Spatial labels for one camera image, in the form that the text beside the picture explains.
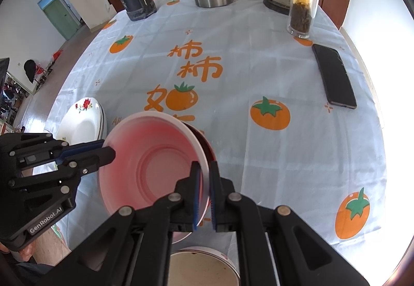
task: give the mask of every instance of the window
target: window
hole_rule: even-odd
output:
[[[41,0],[38,3],[38,5],[39,5],[40,9],[43,10],[44,8],[46,8],[51,3],[51,1],[53,1],[53,0]]]

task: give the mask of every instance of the door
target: door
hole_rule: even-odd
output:
[[[43,8],[43,12],[66,40],[69,40],[80,28],[60,0],[51,1]]]

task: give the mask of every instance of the pink plastic bowl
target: pink plastic bowl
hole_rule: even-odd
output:
[[[112,163],[99,169],[99,186],[112,215],[130,205],[142,209],[174,191],[188,177],[192,161],[202,170],[198,224],[209,202],[209,167],[204,151],[191,130],[171,115],[156,111],[133,114],[121,121],[103,145],[116,151]],[[173,242],[188,233],[175,232]]]

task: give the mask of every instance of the tablecloth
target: tablecloth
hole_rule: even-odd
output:
[[[69,74],[46,129],[55,134],[68,108],[86,96],[103,106],[108,131],[138,111],[175,115],[205,133],[221,175],[237,191],[265,207],[291,206],[370,280],[380,257],[367,240],[381,228],[386,186],[372,95],[322,9],[309,40],[296,40],[287,16],[262,1],[202,9],[194,0],[156,0],[158,12],[139,22],[118,13]],[[312,42],[339,52],[357,109],[327,102]],[[82,178],[76,203],[58,222],[71,249],[108,217],[96,174]],[[351,219],[343,219],[346,208]],[[237,263],[235,236],[212,233],[209,212],[173,250],[193,245]]]

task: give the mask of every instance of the smartphone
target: smartphone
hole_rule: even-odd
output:
[[[312,50],[319,65],[328,102],[336,106],[357,108],[351,82],[338,51],[318,44],[313,44]]]

